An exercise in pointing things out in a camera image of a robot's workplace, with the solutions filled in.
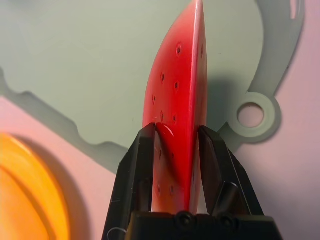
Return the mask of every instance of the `red curved piece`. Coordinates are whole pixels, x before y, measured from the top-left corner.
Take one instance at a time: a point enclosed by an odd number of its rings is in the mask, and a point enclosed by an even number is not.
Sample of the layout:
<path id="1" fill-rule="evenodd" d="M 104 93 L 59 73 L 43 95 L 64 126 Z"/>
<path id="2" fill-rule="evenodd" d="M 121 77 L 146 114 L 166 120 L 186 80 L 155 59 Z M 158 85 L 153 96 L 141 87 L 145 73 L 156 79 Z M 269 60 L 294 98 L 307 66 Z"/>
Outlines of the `red curved piece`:
<path id="1" fill-rule="evenodd" d="M 198 127 L 207 118 L 207 52 L 202 0 L 193 0 L 165 36 L 149 76 L 143 127 L 156 123 L 152 210 L 196 213 Z"/>

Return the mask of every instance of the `orange object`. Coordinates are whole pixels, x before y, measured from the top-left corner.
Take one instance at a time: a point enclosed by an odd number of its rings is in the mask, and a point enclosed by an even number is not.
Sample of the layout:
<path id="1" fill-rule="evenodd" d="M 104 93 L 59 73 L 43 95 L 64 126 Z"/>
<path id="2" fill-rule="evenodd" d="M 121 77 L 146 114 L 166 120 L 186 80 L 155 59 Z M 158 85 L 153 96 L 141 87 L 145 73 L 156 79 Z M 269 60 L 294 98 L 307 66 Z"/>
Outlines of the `orange object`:
<path id="1" fill-rule="evenodd" d="M 62 191 L 43 161 L 0 133 L 0 239 L 70 239 Z"/>
<path id="2" fill-rule="evenodd" d="M 202 0 L 174 22 L 154 60 L 145 92 L 143 127 L 156 123 L 152 209 L 197 212 L 198 127 L 207 118 L 207 51 Z"/>

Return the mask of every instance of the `hole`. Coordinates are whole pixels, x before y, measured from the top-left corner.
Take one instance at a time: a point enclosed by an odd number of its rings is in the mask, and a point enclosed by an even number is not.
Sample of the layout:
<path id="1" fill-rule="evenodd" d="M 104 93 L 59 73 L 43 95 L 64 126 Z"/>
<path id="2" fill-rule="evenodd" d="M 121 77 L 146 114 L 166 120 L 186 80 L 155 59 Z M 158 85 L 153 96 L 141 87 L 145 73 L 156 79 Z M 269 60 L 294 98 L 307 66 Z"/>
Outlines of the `hole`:
<path id="1" fill-rule="evenodd" d="M 238 121 L 247 128 L 259 126 L 264 119 L 264 111 L 255 103 L 246 103 L 238 111 Z"/>
<path id="2" fill-rule="evenodd" d="M 175 53 L 176 53 L 177 56 L 180 55 L 180 53 L 181 53 L 181 45 L 180 44 L 176 47 Z"/>
<path id="3" fill-rule="evenodd" d="M 290 18 L 291 19 L 296 19 L 297 15 L 297 0 L 290 0 Z"/>
<path id="4" fill-rule="evenodd" d="M 203 57 L 203 55 L 204 55 L 204 45 L 202 44 L 201 45 L 201 58 Z"/>
<path id="5" fill-rule="evenodd" d="M 174 186 L 170 186 L 170 195 L 174 194 Z"/>

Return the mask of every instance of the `pink surface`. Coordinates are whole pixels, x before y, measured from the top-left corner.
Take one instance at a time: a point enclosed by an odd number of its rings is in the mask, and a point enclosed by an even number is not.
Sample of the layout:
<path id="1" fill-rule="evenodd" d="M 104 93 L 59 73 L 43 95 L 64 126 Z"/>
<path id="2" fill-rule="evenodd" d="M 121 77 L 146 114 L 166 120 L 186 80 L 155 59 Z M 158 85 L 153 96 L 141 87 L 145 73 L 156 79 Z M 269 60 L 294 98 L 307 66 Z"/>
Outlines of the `pink surface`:
<path id="1" fill-rule="evenodd" d="M 235 154 L 285 240 L 320 238 L 320 1 L 305 7 L 300 42 L 276 95 L 281 127 Z"/>
<path id="2" fill-rule="evenodd" d="M 0 132 L 23 139 L 50 167 L 68 205 L 71 238 L 101 239 L 115 175 L 3 97 Z"/>

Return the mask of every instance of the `small hole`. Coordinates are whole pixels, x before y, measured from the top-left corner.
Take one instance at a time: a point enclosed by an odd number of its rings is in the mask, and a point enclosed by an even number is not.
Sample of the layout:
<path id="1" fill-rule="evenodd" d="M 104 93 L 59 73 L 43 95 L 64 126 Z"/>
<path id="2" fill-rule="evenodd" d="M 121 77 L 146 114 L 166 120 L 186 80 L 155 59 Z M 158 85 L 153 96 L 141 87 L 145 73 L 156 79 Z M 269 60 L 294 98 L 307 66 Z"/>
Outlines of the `small hole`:
<path id="1" fill-rule="evenodd" d="M 202 44 L 201 45 L 201 58 L 203 57 L 203 55 L 204 55 L 204 45 Z"/>
<path id="2" fill-rule="evenodd" d="M 246 103 L 238 111 L 238 121 L 247 128 L 255 128 L 264 120 L 264 111 L 255 103 Z"/>
<path id="3" fill-rule="evenodd" d="M 176 54 L 179 56 L 181 53 L 181 45 L 178 45 L 175 49 Z"/>

